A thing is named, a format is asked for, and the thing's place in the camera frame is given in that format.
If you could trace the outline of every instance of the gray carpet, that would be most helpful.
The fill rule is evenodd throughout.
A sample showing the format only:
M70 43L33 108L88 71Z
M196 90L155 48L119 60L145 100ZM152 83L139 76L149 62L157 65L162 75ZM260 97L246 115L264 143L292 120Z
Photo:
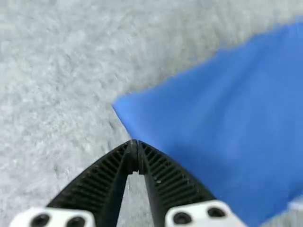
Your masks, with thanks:
M301 0L0 0L0 226L128 139L118 95L300 14ZM119 226L151 223L133 176ZM272 225L303 226L303 215Z

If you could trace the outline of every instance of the blue fabric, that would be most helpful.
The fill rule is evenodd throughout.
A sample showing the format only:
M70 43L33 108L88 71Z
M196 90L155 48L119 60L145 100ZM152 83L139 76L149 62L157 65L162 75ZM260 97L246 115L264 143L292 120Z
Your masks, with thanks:
M303 192L303 24L253 37L113 107L250 227Z

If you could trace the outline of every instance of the white bracket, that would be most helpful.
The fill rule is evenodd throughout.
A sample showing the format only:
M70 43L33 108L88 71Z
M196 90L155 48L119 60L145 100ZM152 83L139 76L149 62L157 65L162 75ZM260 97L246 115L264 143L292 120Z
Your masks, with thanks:
M92 213L85 210L31 208L15 216L9 227L96 227Z
M229 208L218 200L194 203L169 209L165 227L247 227Z

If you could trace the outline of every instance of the floor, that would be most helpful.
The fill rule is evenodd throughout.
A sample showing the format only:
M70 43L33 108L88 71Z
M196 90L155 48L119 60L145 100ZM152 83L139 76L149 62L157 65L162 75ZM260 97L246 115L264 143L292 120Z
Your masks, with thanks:
M118 95L302 14L300 0L0 0L0 226L128 139ZM118 226L152 226L137 175Z

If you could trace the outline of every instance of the screw hole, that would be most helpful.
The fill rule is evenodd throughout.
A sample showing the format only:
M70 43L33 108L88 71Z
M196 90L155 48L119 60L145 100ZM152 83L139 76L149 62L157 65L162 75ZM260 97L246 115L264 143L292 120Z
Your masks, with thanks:
M44 227L47 225L49 219L50 219L49 215L40 214L32 220L31 227Z
M191 222L191 217L187 213L180 212L175 214L174 222L175 224L188 224Z
M216 208L216 207L212 207L212 208L208 209L207 213L212 218L222 218L225 216L224 211L219 208Z
M68 221L66 227L84 227L85 220L82 217L74 217Z

